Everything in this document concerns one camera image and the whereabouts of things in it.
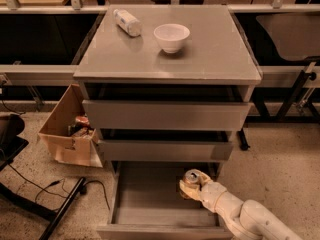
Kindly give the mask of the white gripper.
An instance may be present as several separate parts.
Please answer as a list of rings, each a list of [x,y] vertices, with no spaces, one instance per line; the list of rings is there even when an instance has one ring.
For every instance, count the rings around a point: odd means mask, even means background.
[[[210,181],[211,178],[201,172],[199,174],[199,181],[190,183],[181,180],[179,186],[185,196],[193,200],[200,200],[205,208],[215,213],[218,199],[227,191],[227,188],[218,182]]]

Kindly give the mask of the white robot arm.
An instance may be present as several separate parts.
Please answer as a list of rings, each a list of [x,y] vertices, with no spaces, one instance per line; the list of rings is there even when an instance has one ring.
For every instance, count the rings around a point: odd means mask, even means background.
[[[187,171],[179,186],[185,197],[218,214],[239,240],[302,240],[262,204],[242,201],[197,169]]]

